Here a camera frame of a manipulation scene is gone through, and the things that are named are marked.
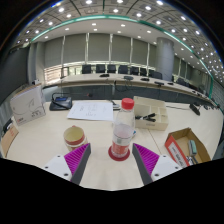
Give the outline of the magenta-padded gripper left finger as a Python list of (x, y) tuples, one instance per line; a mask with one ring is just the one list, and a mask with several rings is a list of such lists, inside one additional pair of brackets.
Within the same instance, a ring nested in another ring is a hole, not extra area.
[(90, 154), (91, 144), (87, 143), (66, 155), (56, 155), (43, 167), (43, 169), (79, 185)]

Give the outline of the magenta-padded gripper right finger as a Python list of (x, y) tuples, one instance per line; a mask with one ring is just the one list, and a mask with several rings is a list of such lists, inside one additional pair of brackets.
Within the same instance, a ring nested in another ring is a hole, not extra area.
[(181, 170), (181, 167), (168, 155), (158, 155), (136, 143), (132, 146), (132, 154), (144, 185)]

